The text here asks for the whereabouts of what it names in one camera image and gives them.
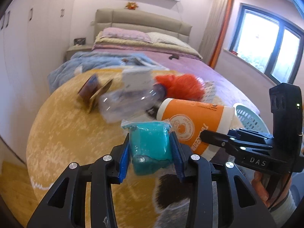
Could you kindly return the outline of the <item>teal clay packet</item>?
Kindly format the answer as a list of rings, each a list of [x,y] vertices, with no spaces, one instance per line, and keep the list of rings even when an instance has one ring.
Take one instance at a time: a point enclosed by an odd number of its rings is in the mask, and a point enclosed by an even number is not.
[[[169,141],[171,124],[167,120],[123,120],[121,127],[129,134],[130,157],[137,176],[155,174],[173,163]]]

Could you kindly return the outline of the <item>orange paper cup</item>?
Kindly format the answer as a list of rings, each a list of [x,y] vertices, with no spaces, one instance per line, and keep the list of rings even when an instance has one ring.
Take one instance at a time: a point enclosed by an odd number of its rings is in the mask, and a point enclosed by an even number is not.
[[[156,119],[169,120],[180,143],[210,161],[219,147],[200,140],[203,130],[227,134],[234,115],[234,109],[198,101],[167,98],[160,105]]]

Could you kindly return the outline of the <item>polka dot paper wrapper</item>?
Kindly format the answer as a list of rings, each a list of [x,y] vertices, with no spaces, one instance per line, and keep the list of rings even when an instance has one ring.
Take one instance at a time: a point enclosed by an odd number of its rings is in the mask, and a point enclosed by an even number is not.
[[[206,81],[204,82],[203,87],[205,89],[205,94],[203,95],[201,102],[212,104],[216,95],[215,83],[213,81]]]

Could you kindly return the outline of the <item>orange mesh ball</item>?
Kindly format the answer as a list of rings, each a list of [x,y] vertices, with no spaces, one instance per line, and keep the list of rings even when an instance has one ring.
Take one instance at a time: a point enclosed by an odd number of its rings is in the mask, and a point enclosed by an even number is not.
[[[200,101],[205,95],[203,80],[192,74],[158,75],[155,80],[165,87],[167,98]]]

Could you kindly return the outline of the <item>dark brown hair clip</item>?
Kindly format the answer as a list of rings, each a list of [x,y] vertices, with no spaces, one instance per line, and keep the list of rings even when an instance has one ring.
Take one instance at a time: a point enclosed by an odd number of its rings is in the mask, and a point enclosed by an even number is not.
[[[169,56],[169,59],[172,60],[172,59],[177,59],[179,60],[179,56],[178,55],[171,55]]]

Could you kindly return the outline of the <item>bed with purple cover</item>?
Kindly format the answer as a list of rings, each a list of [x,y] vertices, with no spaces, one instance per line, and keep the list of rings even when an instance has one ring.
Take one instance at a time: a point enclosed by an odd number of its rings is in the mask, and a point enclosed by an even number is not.
[[[192,47],[185,48],[164,43],[146,43],[142,41],[124,40],[118,38],[102,38],[95,40],[94,51],[108,51],[116,53],[144,53],[148,58],[158,62],[170,70],[184,74],[193,74],[204,81],[213,81],[216,85],[216,96],[226,105],[241,103],[257,114],[260,113],[253,102],[235,85],[221,74],[203,63],[201,56]],[[179,60],[169,59],[171,55],[178,55]]]

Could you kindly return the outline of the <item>cream pillow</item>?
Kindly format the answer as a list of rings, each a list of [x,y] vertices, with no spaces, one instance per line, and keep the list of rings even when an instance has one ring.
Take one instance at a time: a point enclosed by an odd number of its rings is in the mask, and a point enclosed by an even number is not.
[[[146,34],[150,37],[153,43],[164,43],[164,44],[171,44],[180,47],[190,48],[190,46],[187,43],[183,42],[182,40],[174,36],[166,35],[159,32],[147,32]]]

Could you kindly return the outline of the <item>light blue quilted jacket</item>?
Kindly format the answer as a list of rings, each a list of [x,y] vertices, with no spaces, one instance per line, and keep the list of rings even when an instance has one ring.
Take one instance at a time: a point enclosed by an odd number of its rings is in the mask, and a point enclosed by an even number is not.
[[[52,71],[48,77],[50,93],[76,75],[94,69],[139,67],[153,70],[167,70],[166,67],[142,53],[112,53],[101,51],[79,51],[70,60]]]

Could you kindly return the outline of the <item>orange beige curtain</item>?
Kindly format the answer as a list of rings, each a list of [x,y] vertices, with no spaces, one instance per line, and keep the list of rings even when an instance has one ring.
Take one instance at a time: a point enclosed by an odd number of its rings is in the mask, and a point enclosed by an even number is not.
[[[215,68],[228,29],[233,0],[213,0],[199,47],[205,64]]]

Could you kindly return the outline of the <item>beige nightstand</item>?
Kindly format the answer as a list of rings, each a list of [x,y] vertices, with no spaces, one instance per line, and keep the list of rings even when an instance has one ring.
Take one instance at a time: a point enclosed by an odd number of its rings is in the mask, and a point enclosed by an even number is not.
[[[79,51],[92,51],[93,44],[74,45],[68,48],[65,53],[65,61],[69,61],[71,57]]]

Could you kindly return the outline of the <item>purple pillow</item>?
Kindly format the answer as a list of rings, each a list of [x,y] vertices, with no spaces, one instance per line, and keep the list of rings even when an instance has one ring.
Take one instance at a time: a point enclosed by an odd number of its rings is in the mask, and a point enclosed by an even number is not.
[[[118,38],[124,40],[142,41],[146,43],[152,43],[148,34],[138,30],[128,30],[116,27],[108,27],[103,31],[100,31],[96,36],[96,40],[102,38]]]

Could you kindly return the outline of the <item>orange plush toy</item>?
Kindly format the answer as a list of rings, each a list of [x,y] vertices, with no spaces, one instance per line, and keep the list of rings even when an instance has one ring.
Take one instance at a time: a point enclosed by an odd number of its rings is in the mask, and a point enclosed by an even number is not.
[[[127,2],[125,8],[128,10],[136,10],[137,8],[139,8],[139,6],[136,2]]]

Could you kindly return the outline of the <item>beige padded headboard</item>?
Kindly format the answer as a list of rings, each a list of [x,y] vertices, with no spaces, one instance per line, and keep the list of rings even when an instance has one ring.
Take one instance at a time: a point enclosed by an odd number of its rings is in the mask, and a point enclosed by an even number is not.
[[[139,10],[98,9],[95,13],[94,37],[108,27],[159,32],[189,42],[192,26],[182,21]]]

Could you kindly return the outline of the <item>white wardrobe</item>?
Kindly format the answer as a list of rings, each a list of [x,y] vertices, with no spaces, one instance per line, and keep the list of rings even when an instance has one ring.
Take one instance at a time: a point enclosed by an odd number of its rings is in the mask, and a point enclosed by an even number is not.
[[[1,18],[1,139],[26,162],[29,132],[49,97],[47,77],[70,45],[75,0],[12,0]]]

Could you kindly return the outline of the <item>window with dark frame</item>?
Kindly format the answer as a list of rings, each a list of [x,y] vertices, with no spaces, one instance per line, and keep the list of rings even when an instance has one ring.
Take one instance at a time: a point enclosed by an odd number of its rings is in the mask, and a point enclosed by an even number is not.
[[[229,52],[275,84],[292,84],[303,57],[303,29],[279,15],[242,4]]]

